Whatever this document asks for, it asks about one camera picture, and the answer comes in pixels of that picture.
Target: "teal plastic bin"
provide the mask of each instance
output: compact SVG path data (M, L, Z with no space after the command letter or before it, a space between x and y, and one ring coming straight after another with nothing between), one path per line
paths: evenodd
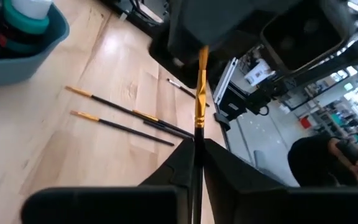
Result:
M35 74L51 51L67 38L70 27L55 5L48 13L50 24L43 38L40 53L32 57L0 59L0 86L18 83Z

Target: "black machine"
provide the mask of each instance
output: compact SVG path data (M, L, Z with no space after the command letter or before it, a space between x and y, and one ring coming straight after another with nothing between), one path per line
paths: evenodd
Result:
M275 96L315 78L358 65L358 41L317 65L357 32L347 1L172 0L170 19L158 26L150 54L186 86L194 88L198 51L210 46L209 79L256 45L263 44L279 75L244 98L258 114ZM184 140L137 187L57 188L25 202L23 224L201 222L203 175L214 222L358 223L358 187L286 187L244 163L216 142ZM342 150L353 151L348 144Z

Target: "wooden table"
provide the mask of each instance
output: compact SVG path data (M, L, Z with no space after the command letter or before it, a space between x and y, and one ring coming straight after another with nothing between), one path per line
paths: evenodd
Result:
M21 204L42 188L137 185L174 150L71 116L70 110L176 145L181 141L66 91L65 85L193 132L195 101L166 81L174 78L149 56L150 37L97 1L55 0L55 4L70 24L70 36L29 81L0 87L0 224L19 223ZM208 102L213 105L210 93ZM207 108L205 136L223 146L214 112L214 106ZM213 223L208 198L204 201L203 223Z

